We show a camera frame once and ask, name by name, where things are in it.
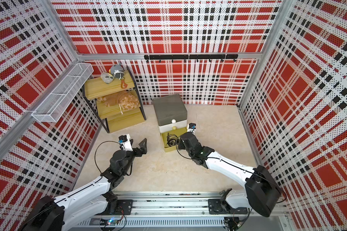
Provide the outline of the yellow bottom drawer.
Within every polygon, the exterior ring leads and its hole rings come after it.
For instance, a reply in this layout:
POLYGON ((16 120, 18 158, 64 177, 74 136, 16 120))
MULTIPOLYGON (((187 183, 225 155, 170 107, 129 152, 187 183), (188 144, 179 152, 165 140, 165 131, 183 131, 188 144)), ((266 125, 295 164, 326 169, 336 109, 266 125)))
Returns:
POLYGON ((180 136, 187 132, 187 128, 171 130, 161 134, 163 147, 165 152, 176 150, 176 145, 179 142, 180 136))

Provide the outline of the black braided earphones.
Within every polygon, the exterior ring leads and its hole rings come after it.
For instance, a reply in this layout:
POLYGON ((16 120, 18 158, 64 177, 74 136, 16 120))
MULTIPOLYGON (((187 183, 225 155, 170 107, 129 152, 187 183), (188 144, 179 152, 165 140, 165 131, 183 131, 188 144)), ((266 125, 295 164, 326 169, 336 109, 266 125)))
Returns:
POLYGON ((175 137, 169 138, 169 139, 167 140, 167 144, 168 144, 169 147, 176 146, 177 143, 178 143, 178 139, 175 138, 175 137))

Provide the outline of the white drawer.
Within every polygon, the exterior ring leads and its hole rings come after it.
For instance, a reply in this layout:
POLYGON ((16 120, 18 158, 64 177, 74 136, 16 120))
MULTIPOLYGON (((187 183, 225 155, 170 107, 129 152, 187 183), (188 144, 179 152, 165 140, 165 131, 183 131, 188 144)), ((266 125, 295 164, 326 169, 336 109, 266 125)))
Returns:
POLYGON ((165 133, 165 132, 169 132, 169 131, 173 131, 173 130, 177 130, 177 129, 181 129, 181 128, 186 128, 187 124, 188 124, 187 120, 176 121, 173 119, 172 121, 173 121, 173 123, 159 126, 160 133, 165 133))

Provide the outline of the grey top drawer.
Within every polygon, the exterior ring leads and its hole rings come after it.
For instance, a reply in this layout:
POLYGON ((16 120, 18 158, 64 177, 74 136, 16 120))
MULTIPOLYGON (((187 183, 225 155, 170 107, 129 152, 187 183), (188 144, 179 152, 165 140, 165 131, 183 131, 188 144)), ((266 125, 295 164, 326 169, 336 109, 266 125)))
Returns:
POLYGON ((172 120, 187 120, 188 112, 179 94, 153 99, 153 106, 159 126, 172 123, 172 120))

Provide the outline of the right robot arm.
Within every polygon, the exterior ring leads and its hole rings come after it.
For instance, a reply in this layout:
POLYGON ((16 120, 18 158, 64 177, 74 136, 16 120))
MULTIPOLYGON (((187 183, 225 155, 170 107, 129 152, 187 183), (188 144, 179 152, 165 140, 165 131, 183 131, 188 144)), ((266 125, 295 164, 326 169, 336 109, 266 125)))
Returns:
POLYGON ((232 189, 225 193, 224 209, 252 208, 259 215, 269 217, 283 194, 265 167, 253 168, 225 158, 214 149, 202 146, 191 132, 180 136, 177 149, 186 150, 197 165, 217 171, 243 187, 242 195, 232 189))

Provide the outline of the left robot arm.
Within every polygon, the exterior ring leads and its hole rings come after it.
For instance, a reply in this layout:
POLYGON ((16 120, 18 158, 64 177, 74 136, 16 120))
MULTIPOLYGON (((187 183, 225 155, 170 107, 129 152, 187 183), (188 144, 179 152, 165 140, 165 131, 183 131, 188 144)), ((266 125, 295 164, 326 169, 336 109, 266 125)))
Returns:
POLYGON ((81 221, 117 204, 112 192, 126 176, 132 174, 133 161, 147 153, 147 139, 132 147, 129 135, 119 137, 120 146, 109 167, 96 179, 64 195, 41 198, 20 227, 22 231, 68 231, 81 221))

